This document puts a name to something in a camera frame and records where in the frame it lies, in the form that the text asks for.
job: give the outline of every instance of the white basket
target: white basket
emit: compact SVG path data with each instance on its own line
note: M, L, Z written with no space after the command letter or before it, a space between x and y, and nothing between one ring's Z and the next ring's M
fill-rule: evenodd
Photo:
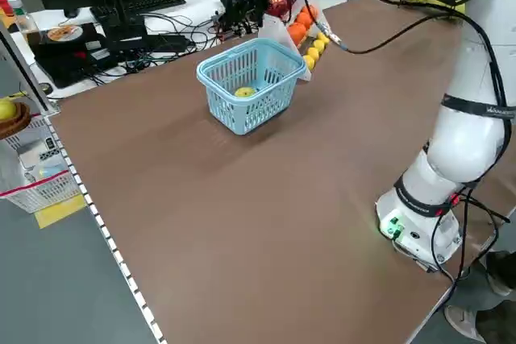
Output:
M68 170L33 184L25 184L16 150L36 140L51 137L44 118L36 114L27 128L2 140L0 199L7 199L28 213L34 213L81 193Z
M28 213L34 213L80 193L70 171L59 172L54 176L0 193L0 198L7 199Z

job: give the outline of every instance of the white bottle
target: white bottle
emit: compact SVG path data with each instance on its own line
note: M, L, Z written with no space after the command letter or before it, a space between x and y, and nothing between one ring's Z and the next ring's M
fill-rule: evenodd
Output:
M40 32L38 25L35 23L34 18L32 18L32 15L28 14L23 8L22 0L7 0L7 2L15 12L16 26L18 26L19 32L23 34L25 40L27 40L27 34Z

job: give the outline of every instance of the bottle cap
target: bottle cap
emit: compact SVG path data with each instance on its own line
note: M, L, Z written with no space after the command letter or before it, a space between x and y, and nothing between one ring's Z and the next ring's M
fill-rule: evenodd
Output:
M22 8L23 7L22 0L7 0L7 2L9 3L9 6L11 6L13 8Z

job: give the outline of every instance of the gray floor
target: gray floor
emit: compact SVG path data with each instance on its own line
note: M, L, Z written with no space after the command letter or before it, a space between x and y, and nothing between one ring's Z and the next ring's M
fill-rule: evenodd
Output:
M0 341L156 344L93 215L40 230L0 201Z
M514 223L501 228L500 239L495 246L495 250L516 251L516 225ZM511 295L508 298L516 300L516 295ZM485 277L485 269L477 264L470 276L460 282L460 286L457 288L450 304L477 311L491 309L502 300L504 299L490 291ZM445 321L442 313L436 313L413 341L414 344L469 344L474 342L458 334Z

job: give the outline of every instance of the shoe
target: shoe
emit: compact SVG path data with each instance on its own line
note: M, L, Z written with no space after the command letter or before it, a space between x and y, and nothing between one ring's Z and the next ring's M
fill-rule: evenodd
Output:
M487 273L487 282L489 283L491 290L501 297L507 297L513 291L513 289L509 288L489 273Z
M492 259L500 259L504 256L508 255L508 251L490 251L487 255L491 255ZM482 265L484 265L487 275L487 282L489 286L491 287L491 290L493 290L494 293L498 294L501 297L507 297L513 289L509 288L507 285L505 285L503 282L498 280L495 276L492 276L489 274L489 271L487 269L487 255L481 260Z
M449 305L444 310L446 321L460 334L466 338L485 342L475 327L475 314L458 306Z

